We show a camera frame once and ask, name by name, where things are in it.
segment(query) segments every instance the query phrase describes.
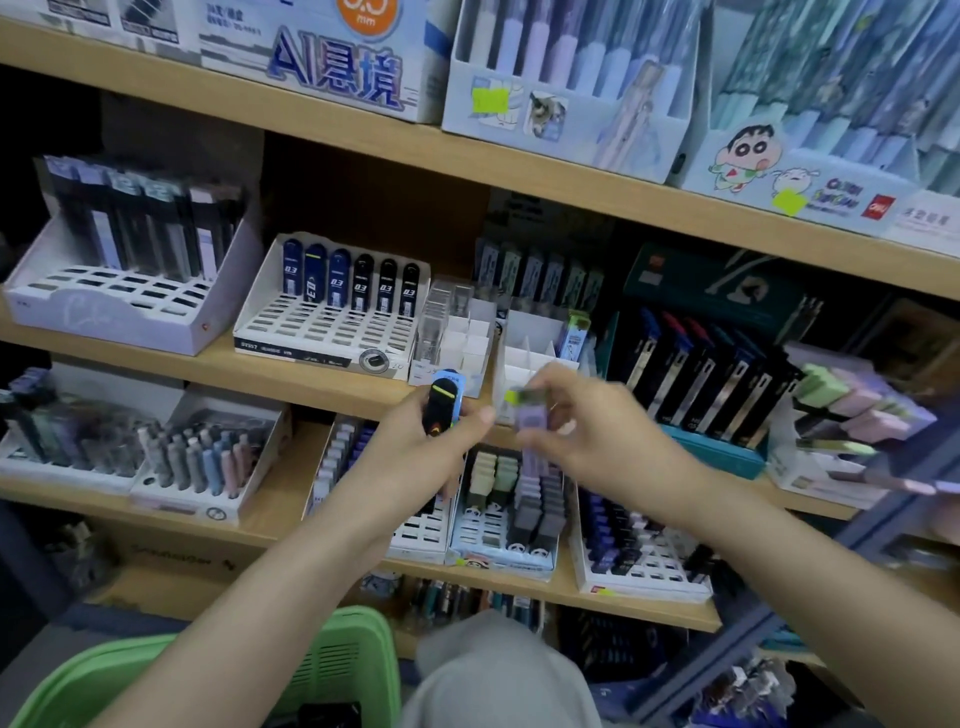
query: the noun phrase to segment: orange circle logo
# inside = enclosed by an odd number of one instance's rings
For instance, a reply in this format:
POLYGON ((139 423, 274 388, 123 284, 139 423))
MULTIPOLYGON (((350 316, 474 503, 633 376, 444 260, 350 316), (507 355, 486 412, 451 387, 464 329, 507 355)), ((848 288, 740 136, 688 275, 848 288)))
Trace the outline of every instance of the orange circle logo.
POLYGON ((361 36, 385 36, 394 27, 399 0, 337 0, 347 25, 361 36))

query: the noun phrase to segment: red logo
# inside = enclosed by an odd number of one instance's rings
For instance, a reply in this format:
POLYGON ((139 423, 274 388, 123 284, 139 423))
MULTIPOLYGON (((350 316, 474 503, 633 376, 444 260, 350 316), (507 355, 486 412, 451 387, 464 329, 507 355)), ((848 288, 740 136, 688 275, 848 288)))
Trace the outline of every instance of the red logo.
POLYGON ((879 220, 885 214, 887 214, 887 210, 889 210, 890 206, 896 201, 896 197, 876 195, 870 204, 867 205, 867 208, 863 211, 863 215, 861 215, 861 217, 869 217, 871 220, 879 220))

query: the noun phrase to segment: yellow sticker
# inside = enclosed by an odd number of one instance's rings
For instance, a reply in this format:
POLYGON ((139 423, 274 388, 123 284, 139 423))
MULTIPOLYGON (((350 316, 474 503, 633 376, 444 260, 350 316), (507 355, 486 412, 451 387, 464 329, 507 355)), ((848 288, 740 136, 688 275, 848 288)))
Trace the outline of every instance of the yellow sticker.
POLYGON ((792 189, 784 189, 782 192, 778 192, 774 198, 774 207, 783 210, 790 217, 794 217, 806 207, 806 197, 792 189))
POLYGON ((475 88, 473 90, 473 113, 507 113, 509 110, 509 88, 475 88))

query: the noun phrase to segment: green plastic basket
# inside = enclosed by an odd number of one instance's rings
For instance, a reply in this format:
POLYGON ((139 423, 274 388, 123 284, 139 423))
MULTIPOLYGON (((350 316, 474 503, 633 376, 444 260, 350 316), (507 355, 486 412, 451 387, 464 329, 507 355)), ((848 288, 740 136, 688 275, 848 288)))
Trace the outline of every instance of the green plastic basket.
MULTIPOLYGON (((10 728, 83 728, 146 669, 176 635, 118 640, 81 652, 40 683, 10 728)), ((364 728, 391 728, 400 713, 394 636, 366 607, 338 609, 314 638, 274 710, 303 703, 360 703, 364 728)))

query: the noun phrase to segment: hand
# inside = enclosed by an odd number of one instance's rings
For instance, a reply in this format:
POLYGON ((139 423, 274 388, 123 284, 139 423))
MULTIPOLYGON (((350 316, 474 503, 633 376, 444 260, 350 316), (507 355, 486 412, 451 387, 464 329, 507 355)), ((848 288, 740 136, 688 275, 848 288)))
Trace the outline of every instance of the hand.
POLYGON ((610 500, 690 530, 707 468, 664 433, 625 386, 548 364, 527 387, 549 390, 553 406, 549 430, 517 434, 523 447, 610 500), (571 421, 570 434, 555 431, 571 421))
POLYGON ((453 487, 448 497, 456 493, 464 454, 493 425, 492 407, 474 411, 464 400, 459 422, 439 437, 427 437, 422 416, 428 393, 429 387, 419 387, 387 413, 320 509, 324 518, 348 520, 364 539, 382 542, 383 551, 391 534, 445 484, 453 487))

